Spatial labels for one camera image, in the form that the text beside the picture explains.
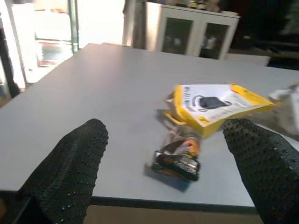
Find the yellow package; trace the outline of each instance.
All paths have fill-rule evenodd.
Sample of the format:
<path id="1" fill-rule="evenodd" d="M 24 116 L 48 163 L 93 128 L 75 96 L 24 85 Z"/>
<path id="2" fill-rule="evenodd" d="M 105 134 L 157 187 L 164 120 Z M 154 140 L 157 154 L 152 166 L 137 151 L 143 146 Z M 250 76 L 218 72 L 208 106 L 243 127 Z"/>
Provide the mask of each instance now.
<path id="1" fill-rule="evenodd" d="M 239 86 L 193 84 L 178 85 L 166 99 L 170 107 L 165 115 L 179 125 L 187 125 L 207 138 L 226 119 L 270 110 L 276 105 Z"/>

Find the gray table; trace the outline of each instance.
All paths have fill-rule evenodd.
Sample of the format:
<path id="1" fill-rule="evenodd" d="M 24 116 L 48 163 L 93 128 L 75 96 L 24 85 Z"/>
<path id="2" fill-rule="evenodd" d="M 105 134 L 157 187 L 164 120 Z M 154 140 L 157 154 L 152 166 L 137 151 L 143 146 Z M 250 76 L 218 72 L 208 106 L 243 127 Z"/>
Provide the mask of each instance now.
<path id="1" fill-rule="evenodd" d="M 167 135 L 157 109 L 176 84 L 233 82 L 266 97 L 298 79 L 292 70 L 89 44 L 0 110 L 0 190 L 18 190 L 65 134 L 97 118 L 109 144 L 93 203 L 253 208 L 221 132 L 202 144 L 198 182 L 182 186 L 148 170 Z"/>

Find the floor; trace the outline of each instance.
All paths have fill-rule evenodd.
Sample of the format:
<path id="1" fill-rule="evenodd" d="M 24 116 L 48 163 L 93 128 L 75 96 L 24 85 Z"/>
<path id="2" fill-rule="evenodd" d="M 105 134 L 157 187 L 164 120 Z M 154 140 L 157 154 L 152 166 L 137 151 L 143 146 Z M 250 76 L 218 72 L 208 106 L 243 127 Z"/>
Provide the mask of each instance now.
<path id="1" fill-rule="evenodd" d="M 262 224 L 258 215 L 91 205 L 84 224 Z"/>

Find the white cabinet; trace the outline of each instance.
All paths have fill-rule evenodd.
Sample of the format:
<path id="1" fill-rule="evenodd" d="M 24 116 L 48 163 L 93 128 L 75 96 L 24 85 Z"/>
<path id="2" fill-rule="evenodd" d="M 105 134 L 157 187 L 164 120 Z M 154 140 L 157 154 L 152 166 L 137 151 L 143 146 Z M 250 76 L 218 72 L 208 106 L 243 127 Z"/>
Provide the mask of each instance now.
<path id="1" fill-rule="evenodd" d="M 147 3 L 148 50 L 225 59 L 239 16 Z"/>

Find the table surface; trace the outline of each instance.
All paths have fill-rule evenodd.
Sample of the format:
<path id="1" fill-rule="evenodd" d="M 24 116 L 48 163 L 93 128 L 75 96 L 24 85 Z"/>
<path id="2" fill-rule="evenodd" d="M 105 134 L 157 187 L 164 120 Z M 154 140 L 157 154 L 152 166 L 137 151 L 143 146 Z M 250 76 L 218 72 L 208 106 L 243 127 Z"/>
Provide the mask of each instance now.
<path id="1" fill-rule="evenodd" d="M 253 207 L 221 132 L 202 143 L 198 182 L 151 172 L 167 135 L 157 110 L 177 84 L 237 83 L 266 97 L 298 79 L 298 71 L 89 44 L 0 109 L 0 190 L 18 190 L 64 135 L 97 118 L 109 144 L 93 196 Z"/>

